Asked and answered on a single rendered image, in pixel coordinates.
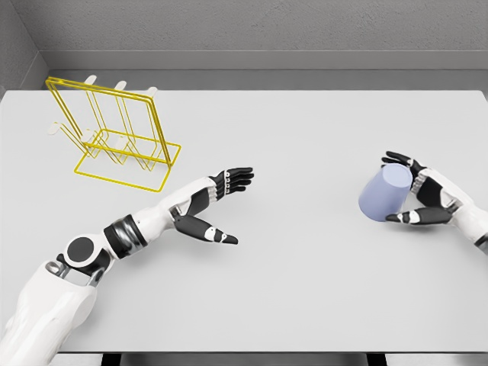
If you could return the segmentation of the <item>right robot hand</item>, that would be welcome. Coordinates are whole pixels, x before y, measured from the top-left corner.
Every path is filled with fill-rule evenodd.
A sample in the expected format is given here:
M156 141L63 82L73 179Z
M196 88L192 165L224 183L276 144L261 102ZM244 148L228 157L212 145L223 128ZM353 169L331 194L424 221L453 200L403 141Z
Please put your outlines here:
M383 167L399 163L410 170L413 176L410 192L424 205L415 210L389 214L386 221L410 225L446 224L458 209L472 202L457 185L434 169L398 152L386 151L386 155L381 159Z

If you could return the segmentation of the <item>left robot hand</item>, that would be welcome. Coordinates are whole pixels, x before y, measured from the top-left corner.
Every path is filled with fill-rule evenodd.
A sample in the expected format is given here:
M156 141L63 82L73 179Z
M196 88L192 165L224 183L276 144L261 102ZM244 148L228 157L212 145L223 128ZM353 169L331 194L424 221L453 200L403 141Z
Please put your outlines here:
M238 239L226 234L197 215L229 194L242 192L252 183L253 168L224 169L218 175L193 181L166 201L172 225L179 233L206 242L236 245Z

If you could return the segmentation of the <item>lavender cup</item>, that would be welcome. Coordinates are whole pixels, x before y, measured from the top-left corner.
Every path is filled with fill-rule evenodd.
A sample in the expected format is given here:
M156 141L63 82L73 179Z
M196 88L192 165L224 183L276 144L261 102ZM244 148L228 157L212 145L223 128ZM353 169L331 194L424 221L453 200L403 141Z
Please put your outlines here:
M385 221L389 214L397 214L413 183L411 171L399 163L386 164L367 183L358 205L361 212L375 221Z

